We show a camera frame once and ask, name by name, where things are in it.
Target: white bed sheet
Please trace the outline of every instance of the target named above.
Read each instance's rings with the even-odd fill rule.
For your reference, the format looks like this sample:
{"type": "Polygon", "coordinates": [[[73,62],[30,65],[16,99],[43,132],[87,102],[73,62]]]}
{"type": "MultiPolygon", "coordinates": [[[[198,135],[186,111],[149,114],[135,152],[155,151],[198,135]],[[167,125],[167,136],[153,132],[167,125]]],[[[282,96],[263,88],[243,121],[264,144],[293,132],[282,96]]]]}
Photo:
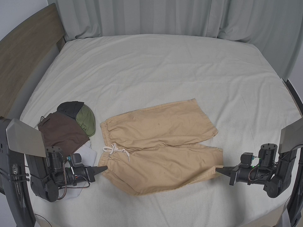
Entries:
{"type": "MultiPolygon", "coordinates": [[[[36,87],[21,120],[36,127],[65,101],[95,113],[96,162],[104,146],[99,124],[135,109],[196,98],[219,133],[203,142],[223,148],[224,165],[243,152],[279,143],[280,130],[301,116],[282,81],[253,45],[181,35],[129,35],[67,42],[36,87]]],[[[134,197],[101,174],[74,199],[50,203],[29,186],[35,213],[66,226],[238,226],[283,204],[291,186],[270,199],[263,186],[220,176],[181,189],[134,197]]]]}

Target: shorts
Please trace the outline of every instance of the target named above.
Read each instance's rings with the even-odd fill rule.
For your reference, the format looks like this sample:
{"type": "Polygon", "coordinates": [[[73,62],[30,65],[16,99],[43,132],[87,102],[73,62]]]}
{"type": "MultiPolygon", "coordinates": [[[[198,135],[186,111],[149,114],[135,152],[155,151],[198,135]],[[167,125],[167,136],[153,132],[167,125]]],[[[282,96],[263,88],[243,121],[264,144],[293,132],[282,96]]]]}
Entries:
{"type": "Polygon", "coordinates": [[[127,112],[101,123],[105,142],[98,166],[131,195],[174,190],[214,178],[223,150],[199,142],[218,130],[195,99],[127,112]]]}

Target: curtain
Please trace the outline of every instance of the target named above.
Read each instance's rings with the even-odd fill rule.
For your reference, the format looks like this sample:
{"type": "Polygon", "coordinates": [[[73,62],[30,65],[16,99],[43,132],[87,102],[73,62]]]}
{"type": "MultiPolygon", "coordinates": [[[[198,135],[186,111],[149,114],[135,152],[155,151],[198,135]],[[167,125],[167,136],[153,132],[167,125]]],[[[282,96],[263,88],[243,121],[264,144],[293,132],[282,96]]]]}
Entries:
{"type": "Polygon", "coordinates": [[[66,40],[174,34],[254,44],[287,79],[303,39],[303,0],[48,0],[66,40]]]}

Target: wall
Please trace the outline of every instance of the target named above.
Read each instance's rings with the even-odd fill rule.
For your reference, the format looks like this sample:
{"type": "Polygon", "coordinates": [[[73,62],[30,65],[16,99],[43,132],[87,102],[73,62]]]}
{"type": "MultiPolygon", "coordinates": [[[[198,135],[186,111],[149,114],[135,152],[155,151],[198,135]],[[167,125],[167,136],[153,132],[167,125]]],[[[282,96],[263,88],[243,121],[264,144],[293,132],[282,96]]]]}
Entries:
{"type": "Polygon", "coordinates": [[[303,45],[301,45],[296,63],[289,76],[289,81],[303,102],[303,45]]]}
{"type": "MultiPolygon", "coordinates": [[[[48,5],[47,0],[0,0],[0,40],[21,22],[48,5]]],[[[1,226],[16,227],[6,198],[0,193],[1,226]]]]}

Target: headboard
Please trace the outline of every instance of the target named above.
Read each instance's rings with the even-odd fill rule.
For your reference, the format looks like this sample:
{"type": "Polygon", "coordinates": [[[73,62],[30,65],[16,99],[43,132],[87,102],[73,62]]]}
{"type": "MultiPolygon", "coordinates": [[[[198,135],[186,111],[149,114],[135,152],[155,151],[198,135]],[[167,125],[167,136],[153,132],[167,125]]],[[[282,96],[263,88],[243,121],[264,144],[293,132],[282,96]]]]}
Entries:
{"type": "Polygon", "coordinates": [[[0,41],[0,116],[7,117],[22,87],[39,63],[65,35],[55,3],[14,28],[0,41]]]}

